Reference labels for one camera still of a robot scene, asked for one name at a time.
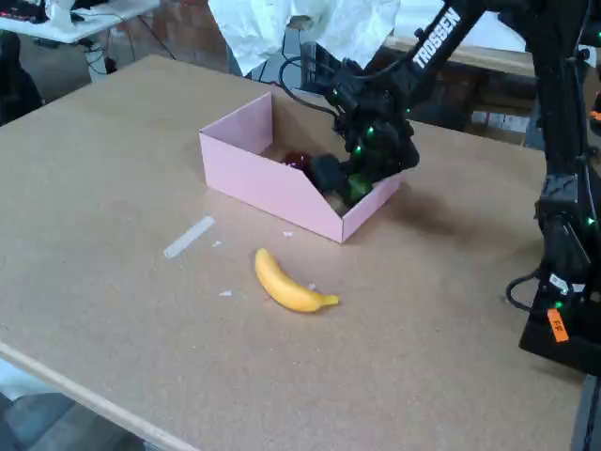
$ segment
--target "orange tag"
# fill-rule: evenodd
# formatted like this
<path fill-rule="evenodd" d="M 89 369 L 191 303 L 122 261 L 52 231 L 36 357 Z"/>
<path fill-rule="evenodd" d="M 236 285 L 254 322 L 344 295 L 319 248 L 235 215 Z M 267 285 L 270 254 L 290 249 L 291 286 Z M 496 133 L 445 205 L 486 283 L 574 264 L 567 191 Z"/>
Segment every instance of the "orange tag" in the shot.
<path fill-rule="evenodd" d="M 567 336 L 565 326 L 563 325 L 562 316 L 557 308 L 549 308 L 547 311 L 547 317 L 548 322 L 551 325 L 551 329 L 553 330 L 553 334 L 555 335 L 555 341 L 558 343 L 568 341 L 570 337 Z"/>

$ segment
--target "yellow banana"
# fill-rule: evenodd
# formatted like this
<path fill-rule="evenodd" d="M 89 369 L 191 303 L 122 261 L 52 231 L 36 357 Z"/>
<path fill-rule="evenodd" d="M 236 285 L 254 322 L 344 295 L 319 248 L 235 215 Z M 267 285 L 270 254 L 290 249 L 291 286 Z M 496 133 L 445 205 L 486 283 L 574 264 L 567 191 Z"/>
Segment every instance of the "yellow banana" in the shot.
<path fill-rule="evenodd" d="M 290 310 L 304 313 L 315 312 L 324 305 L 338 303 L 338 296 L 315 293 L 285 275 L 267 249 L 256 251 L 254 270 L 267 293 Z"/>

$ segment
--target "banana stem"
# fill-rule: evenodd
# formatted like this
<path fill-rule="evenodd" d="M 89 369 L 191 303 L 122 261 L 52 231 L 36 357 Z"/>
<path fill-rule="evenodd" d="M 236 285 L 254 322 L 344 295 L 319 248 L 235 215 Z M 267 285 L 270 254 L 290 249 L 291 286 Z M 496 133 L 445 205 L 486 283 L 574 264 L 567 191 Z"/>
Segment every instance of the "banana stem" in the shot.
<path fill-rule="evenodd" d="M 338 296 L 324 296 L 323 297 L 323 305 L 337 305 L 338 304 Z"/>

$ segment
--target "pink cardboard box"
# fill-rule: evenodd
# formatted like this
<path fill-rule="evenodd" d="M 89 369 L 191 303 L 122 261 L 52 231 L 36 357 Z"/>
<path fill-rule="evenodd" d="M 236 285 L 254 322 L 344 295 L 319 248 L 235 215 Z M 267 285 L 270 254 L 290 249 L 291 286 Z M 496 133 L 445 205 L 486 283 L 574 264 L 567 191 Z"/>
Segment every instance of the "pink cardboard box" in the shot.
<path fill-rule="evenodd" d="M 310 134 L 315 128 L 303 131 L 300 124 L 312 127 L 311 122 L 328 121 L 322 113 L 303 106 L 289 103 L 286 106 L 284 100 L 272 93 L 251 101 L 201 130 L 207 185 L 326 238 L 346 241 L 396 192 L 402 175 L 396 174 L 378 183 L 368 196 L 340 217 L 302 171 L 261 156 L 274 144 L 276 123 L 279 136 L 285 137 L 286 130 L 296 134 L 294 139 L 283 139 L 295 143 L 294 148 L 286 149 L 315 155 L 314 142 L 310 145 L 312 148 L 303 148 L 302 143 L 298 143 L 299 136 Z"/>

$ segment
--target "black robotic arm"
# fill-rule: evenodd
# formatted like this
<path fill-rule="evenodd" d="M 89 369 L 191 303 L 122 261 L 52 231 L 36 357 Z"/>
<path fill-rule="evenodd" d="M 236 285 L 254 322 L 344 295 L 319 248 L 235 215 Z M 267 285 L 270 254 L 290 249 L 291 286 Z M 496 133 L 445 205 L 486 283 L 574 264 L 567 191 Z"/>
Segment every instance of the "black robotic arm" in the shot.
<path fill-rule="evenodd" d="M 413 49 L 386 69 L 366 74 L 343 62 L 325 97 L 338 112 L 334 128 L 345 138 L 349 158 L 339 163 L 338 177 L 331 177 L 330 164 L 329 174 L 316 180 L 324 181 L 322 191 L 335 189 L 352 206 L 373 183 L 416 166 L 406 111 L 427 99 L 439 71 L 482 15 L 501 12 L 532 53 L 547 160 L 535 207 L 545 242 L 533 274 L 539 288 L 532 307 L 514 303 L 530 312 L 520 347 L 601 375 L 601 307 L 592 296 L 601 291 L 601 183 L 590 165 L 577 71 L 586 59 L 578 45 L 591 9 L 592 0 L 447 0 L 434 21 L 418 30 Z"/>

